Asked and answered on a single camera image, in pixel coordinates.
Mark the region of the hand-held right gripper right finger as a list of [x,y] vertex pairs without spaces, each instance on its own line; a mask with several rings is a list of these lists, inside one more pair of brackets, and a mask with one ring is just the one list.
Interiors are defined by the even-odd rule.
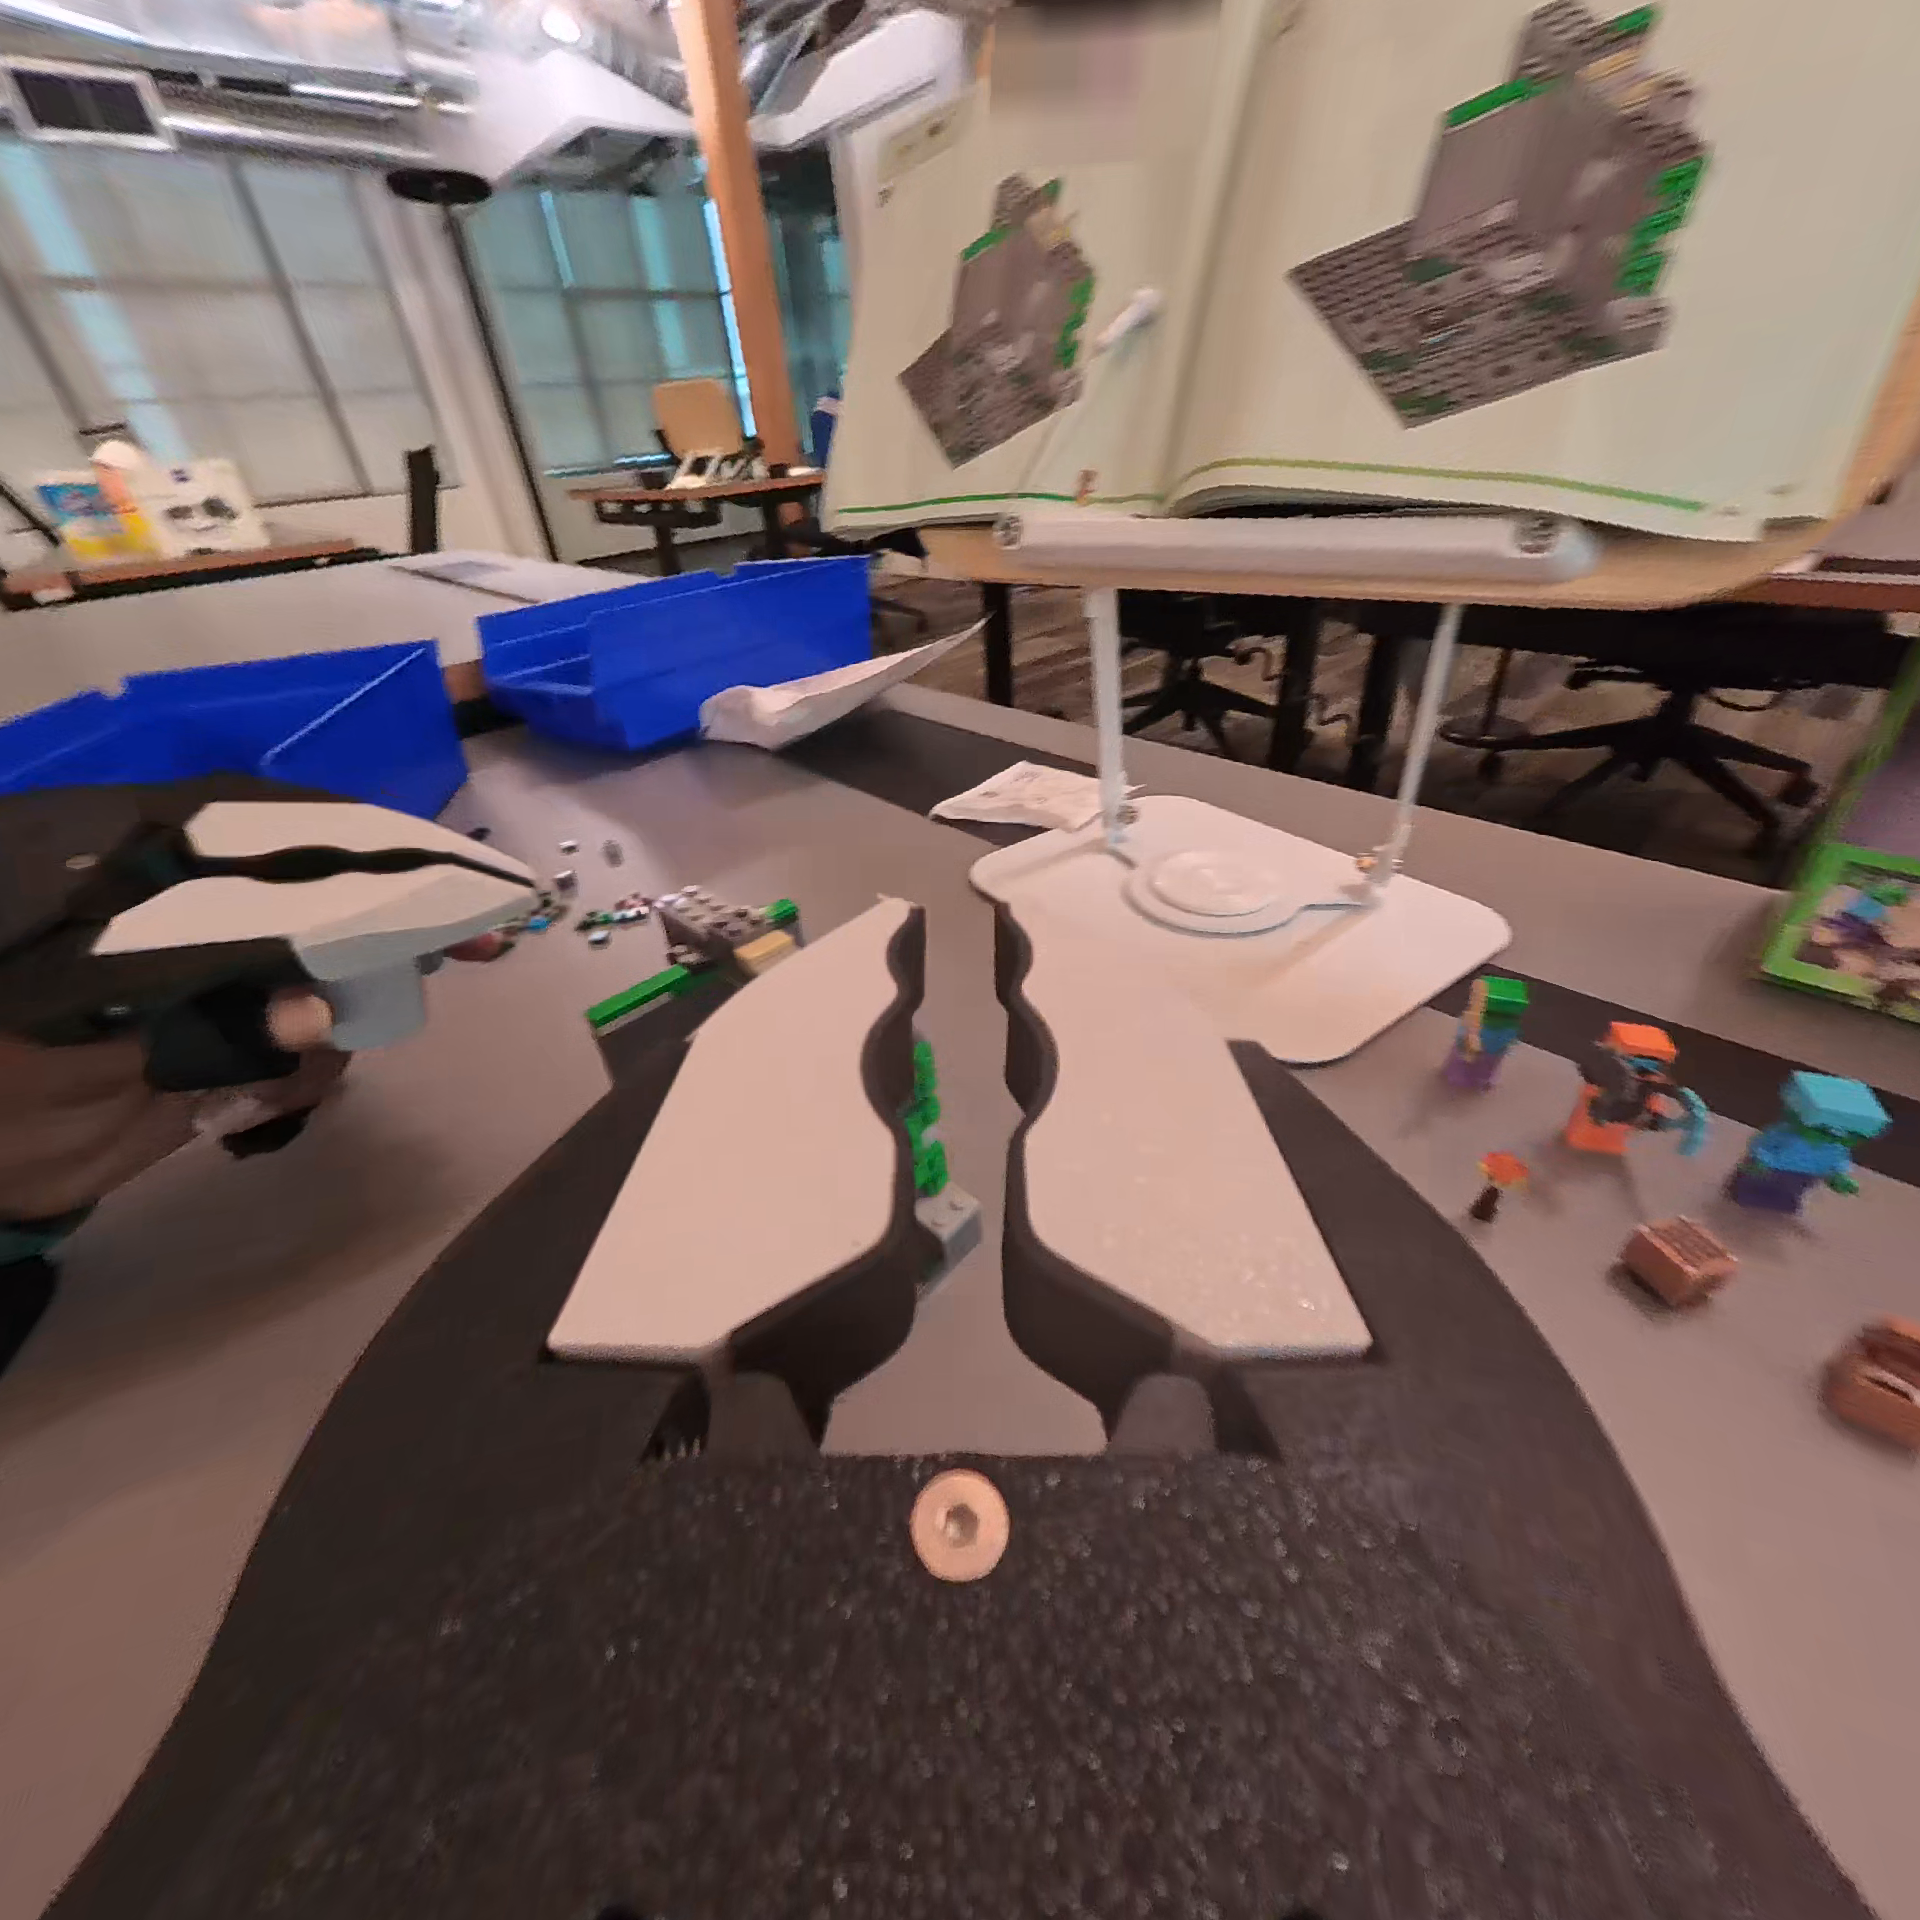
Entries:
[[1002,1308],[1111,1449],[1271,1449],[1251,1379],[1368,1361],[1351,1285],[1237,1054],[1187,996],[994,907],[1019,1109]]

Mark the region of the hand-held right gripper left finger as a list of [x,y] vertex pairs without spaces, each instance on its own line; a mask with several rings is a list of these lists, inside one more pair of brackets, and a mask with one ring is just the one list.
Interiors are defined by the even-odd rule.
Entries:
[[897,897],[698,1029],[544,1340],[552,1361],[779,1381],[815,1440],[915,1325],[923,907]]

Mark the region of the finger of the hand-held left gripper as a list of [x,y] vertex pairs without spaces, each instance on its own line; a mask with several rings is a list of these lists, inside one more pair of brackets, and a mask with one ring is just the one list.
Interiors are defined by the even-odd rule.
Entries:
[[280,944],[319,984],[338,1049],[384,1049],[426,1020],[423,965],[541,899],[528,872],[346,872],[317,881],[197,878],[118,914],[101,958],[235,958]]
[[537,873],[489,841],[389,808],[349,800],[214,800],[182,830],[177,878],[312,882],[434,868],[535,889]]

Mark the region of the grey and green brick build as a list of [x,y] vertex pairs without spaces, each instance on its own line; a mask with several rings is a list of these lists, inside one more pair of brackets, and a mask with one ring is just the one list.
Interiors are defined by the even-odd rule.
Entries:
[[[626,990],[589,1008],[585,1020],[614,1078],[634,1074],[698,1029],[736,992],[805,946],[801,910],[790,899],[765,905],[728,902],[704,886],[634,899],[591,923],[610,936],[649,918],[664,936],[664,965]],[[920,1297],[939,1291],[982,1240],[982,1205],[953,1179],[944,1129],[944,1091],[928,1035],[915,1026],[912,1091],[902,1120],[918,1182],[922,1228],[938,1253],[920,1276]]]

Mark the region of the pile of small bricks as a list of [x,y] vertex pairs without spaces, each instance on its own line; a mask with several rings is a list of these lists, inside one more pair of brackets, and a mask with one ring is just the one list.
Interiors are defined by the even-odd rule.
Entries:
[[629,844],[614,834],[565,834],[555,841],[535,899],[496,928],[514,944],[527,938],[571,931],[589,946],[610,946],[656,918],[656,900],[641,884]]

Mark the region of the grey desk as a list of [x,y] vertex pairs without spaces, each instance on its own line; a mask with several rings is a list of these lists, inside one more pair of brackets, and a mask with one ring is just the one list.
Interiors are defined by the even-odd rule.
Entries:
[[[474,750],[525,857],[922,902],[987,1240],[853,1459],[648,1459],[670,1381],[541,1352],[678,1066],[585,1024],[654,942],[451,970],[286,1152],[155,1166],[5,1374],[5,1916],[1915,1916],[1915,1459],[1818,1395],[1915,1320],[1915,1035],[1749,984],[1758,886],[1429,813],[1543,992],[1495,1096],[1443,1107],[1447,1003],[1242,1054],[1383,1355],[1255,1377],[1261,1453],[1086,1459],[1002,1322],[985,849],[928,816],[1019,750],[1090,755],[915,689],[797,760]],[[1611,1022],[1696,1157],[1563,1145]],[[1798,1069],[1890,1128],[1738,1206]],[[1670,1216],[1741,1258],[1686,1313],[1618,1269]]]

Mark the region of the person's left hand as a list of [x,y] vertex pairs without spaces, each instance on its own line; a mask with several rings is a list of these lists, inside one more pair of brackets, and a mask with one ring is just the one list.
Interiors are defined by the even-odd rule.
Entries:
[[3,1218],[42,1224],[97,1206],[215,1120],[269,1120],[322,1104],[350,1059],[329,1048],[331,1014],[309,992],[274,996],[271,1035],[295,1069],[243,1089],[163,1092],[139,1041],[46,1048],[3,1037]]

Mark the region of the long wooden table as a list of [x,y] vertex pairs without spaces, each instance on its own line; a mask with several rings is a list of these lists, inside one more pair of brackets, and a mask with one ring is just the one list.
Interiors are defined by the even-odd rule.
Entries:
[[366,565],[387,558],[389,553],[378,546],[358,545],[346,537],[328,537],[178,560],[57,560],[34,566],[5,570],[3,608],[7,612],[29,612],[67,603],[171,592],[193,586],[278,578],[285,573]]

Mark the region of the green-headed toy figure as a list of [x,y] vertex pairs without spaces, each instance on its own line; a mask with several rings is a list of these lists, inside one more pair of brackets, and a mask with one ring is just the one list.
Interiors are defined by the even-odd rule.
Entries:
[[1520,1041],[1527,1011],[1527,980],[1502,974],[1478,977],[1456,1020],[1456,1033],[1443,1066],[1443,1082],[1463,1092],[1494,1089],[1504,1057]]

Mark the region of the small printed paper bag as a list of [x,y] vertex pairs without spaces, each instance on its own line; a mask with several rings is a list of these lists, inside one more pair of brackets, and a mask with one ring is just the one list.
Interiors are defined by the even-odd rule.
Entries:
[[1102,830],[1106,794],[1098,776],[1016,761],[928,810],[947,826],[1008,826],[1039,833]]

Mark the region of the small brown brick chest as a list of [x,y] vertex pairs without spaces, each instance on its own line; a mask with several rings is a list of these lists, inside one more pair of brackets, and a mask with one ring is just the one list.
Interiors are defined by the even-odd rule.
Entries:
[[1640,1224],[1623,1242],[1618,1269],[1670,1313],[1705,1305],[1741,1269],[1738,1253],[1690,1216]]
[[1821,1400],[1833,1419],[1918,1456],[1918,1323],[1879,1316],[1827,1361]]

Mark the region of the black office chair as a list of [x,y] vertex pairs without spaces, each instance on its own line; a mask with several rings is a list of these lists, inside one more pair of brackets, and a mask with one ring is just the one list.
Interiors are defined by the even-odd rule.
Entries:
[[[1184,731],[1203,729],[1222,755],[1232,756],[1225,721],[1230,713],[1249,713],[1271,723],[1270,747],[1275,755],[1285,755],[1285,738],[1310,738],[1317,643],[1306,636],[1303,602],[1130,589],[1119,596],[1119,634],[1126,657],[1165,657],[1159,689],[1122,698],[1127,736],[1179,723]],[[1273,701],[1210,677],[1210,660],[1249,665],[1255,657],[1271,668],[1278,691]]]
[[1791,689],[1719,689],[1686,665],[1498,648],[1438,738],[1463,800],[1506,826],[1633,850],[1670,802],[1703,802],[1762,857],[1811,818],[1823,776],[1730,717],[1791,699]]

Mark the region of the tan office chair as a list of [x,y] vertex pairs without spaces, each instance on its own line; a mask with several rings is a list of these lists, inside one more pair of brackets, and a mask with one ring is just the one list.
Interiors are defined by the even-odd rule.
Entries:
[[736,395],[712,376],[667,380],[651,392],[656,438],[674,469],[667,492],[694,492],[766,478],[761,443],[742,422]]

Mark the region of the black floor lamp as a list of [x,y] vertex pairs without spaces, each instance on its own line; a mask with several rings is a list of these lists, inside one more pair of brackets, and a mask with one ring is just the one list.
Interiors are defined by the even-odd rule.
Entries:
[[447,256],[448,272],[461,281],[474,352],[487,370],[487,388],[491,393],[487,406],[496,426],[496,436],[512,452],[512,470],[517,474],[512,497],[520,501],[517,512],[527,522],[527,536],[537,541],[541,558],[560,560],[560,545],[544,502],[544,480],[521,430],[494,316],[470,244],[467,213],[486,205],[494,187],[479,173],[432,163],[392,169],[387,173],[387,187],[397,202],[431,211],[440,224],[440,250]]

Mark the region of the open instruction booklet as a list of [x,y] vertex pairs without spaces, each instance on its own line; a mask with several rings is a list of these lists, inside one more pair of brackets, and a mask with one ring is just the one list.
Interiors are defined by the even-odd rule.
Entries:
[[1915,107],[1914,2],[999,6],[881,146],[829,512],[1845,515]]

